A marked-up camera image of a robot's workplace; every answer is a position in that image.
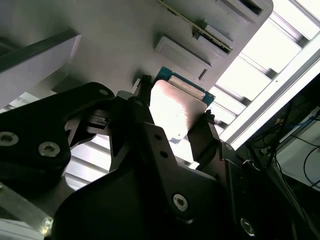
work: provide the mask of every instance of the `mounting hole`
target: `mounting hole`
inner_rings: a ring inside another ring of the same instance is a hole
[[[155,137],[155,139],[157,139],[157,140],[161,140],[161,139],[162,139],[161,136],[158,135],[158,134],[155,134],[154,137]]]
[[[166,153],[165,151],[161,151],[161,152],[160,152],[160,155],[161,155],[163,158],[165,158],[165,159],[168,158],[168,153]]]

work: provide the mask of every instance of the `screw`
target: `screw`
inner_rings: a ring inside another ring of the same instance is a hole
[[[60,147],[52,141],[45,141],[39,145],[38,151],[41,156],[54,158],[60,153]]]
[[[250,236],[250,237],[254,237],[255,236],[255,230],[252,227],[251,223],[248,222],[248,220],[241,218],[240,219],[240,224],[241,227],[243,228],[243,230]]]
[[[19,142],[19,137],[10,131],[0,132],[0,146],[9,147]]]
[[[99,93],[103,94],[103,95],[108,95],[108,91],[104,90],[104,89],[100,89]]]
[[[173,203],[181,212],[185,212],[188,209],[187,199],[181,194],[177,193],[173,196]]]

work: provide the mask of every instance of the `white plastic panel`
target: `white plastic panel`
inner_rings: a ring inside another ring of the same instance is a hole
[[[191,151],[191,145],[188,140],[182,139],[178,144],[169,142],[172,152],[178,158],[181,158],[189,163],[194,161]]]
[[[162,36],[154,51],[191,73],[199,80],[205,77],[211,65],[200,59],[191,51],[174,42],[167,36]]]
[[[267,20],[242,50],[264,69],[277,73],[300,52],[301,48]]]
[[[273,10],[308,39],[312,39],[320,30],[316,24],[299,11],[289,0],[273,0]]]
[[[252,101],[270,81],[264,74],[237,57],[218,80],[217,85],[224,86]]]

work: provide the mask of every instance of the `cable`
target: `cable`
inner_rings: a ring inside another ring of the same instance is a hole
[[[284,173],[282,172],[282,168],[281,168],[280,163],[278,162],[277,155],[274,156],[274,159],[275,159],[275,163],[276,163],[276,165],[277,165],[277,167],[278,167],[278,169],[279,169],[279,171],[280,171],[281,178],[282,178],[284,184],[286,185],[286,187],[288,188],[288,190],[291,192],[291,194],[292,194],[293,197],[295,198],[296,202],[298,203],[298,205],[299,205],[299,207],[300,207],[300,209],[301,209],[301,212],[302,212],[304,221],[308,224],[309,228],[311,228],[311,227],[310,227],[310,224],[309,224],[309,222],[308,222],[308,220],[307,220],[307,216],[306,216],[306,213],[305,213],[305,211],[304,211],[304,208],[303,208],[302,205],[300,204],[297,196],[296,196],[295,193],[292,191],[291,187],[289,186],[289,184],[287,183],[287,181],[286,181],[286,179],[285,179],[285,175],[284,175]]]
[[[311,185],[311,187],[316,187],[316,185],[320,184],[320,180],[316,181],[314,184]]]
[[[312,181],[310,180],[310,178],[308,177],[308,175],[307,175],[307,173],[306,173],[306,163],[307,163],[307,160],[308,160],[309,156],[310,156],[315,150],[317,150],[318,148],[319,148],[319,146],[317,146],[317,147],[315,147],[314,149],[312,149],[312,150],[308,153],[308,155],[305,157],[304,162],[303,162],[303,173],[304,173],[305,178],[308,180],[308,182],[311,183],[311,187],[312,187],[312,188],[313,188],[313,187],[316,187],[317,189],[320,189],[320,187],[317,186],[317,184],[315,184],[315,182],[312,182]]]
[[[266,163],[264,169],[267,170],[268,168],[270,168],[271,164],[272,164],[272,161],[274,159],[274,156],[276,155],[277,153],[277,147],[278,147],[278,144],[279,144],[279,140],[281,139],[282,135],[283,135],[283,132],[285,130],[285,126],[286,126],[286,123],[288,121],[288,118],[289,118],[289,114],[291,112],[291,109],[292,109],[292,106],[293,106],[293,102],[290,101],[289,102],[289,105],[288,105],[288,108],[286,110],[286,113],[284,115],[284,118],[283,118],[283,122],[282,122],[282,125],[280,126],[280,129],[279,129],[279,132],[278,134],[276,135],[275,137],[275,142],[273,144],[273,146],[271,147],[271,153],[270,153],[270,157],[269,157],[269,160],[268,162]]]
[[[238,166],[238,164],[234,163],[234,162],[231,161],[230,159],[224,158],[224,159],[222,159],[222,161],[228,161],[228,162],[232,163],[233,165],[235,165],[236,167],[238,167],[238,168],[240,168],[240,169],[243,169],[242,167]]]
[[[293,138],[299,139],[300,141],[305,142],[306,144],[309,144],[309,145],[311,145],[311,146],[320,147],[320,145],[315,145],[315,144],[313,144],[313,143],[311,143],[311,142],[308,142],[308,141],[306,141],[306,140],[304,140],[304,139],[302,139],[302,138],[300,138],[300,137],[298,137],[298,136],[295,136],[295,135],[290,135],[290,136],[293,137]]]

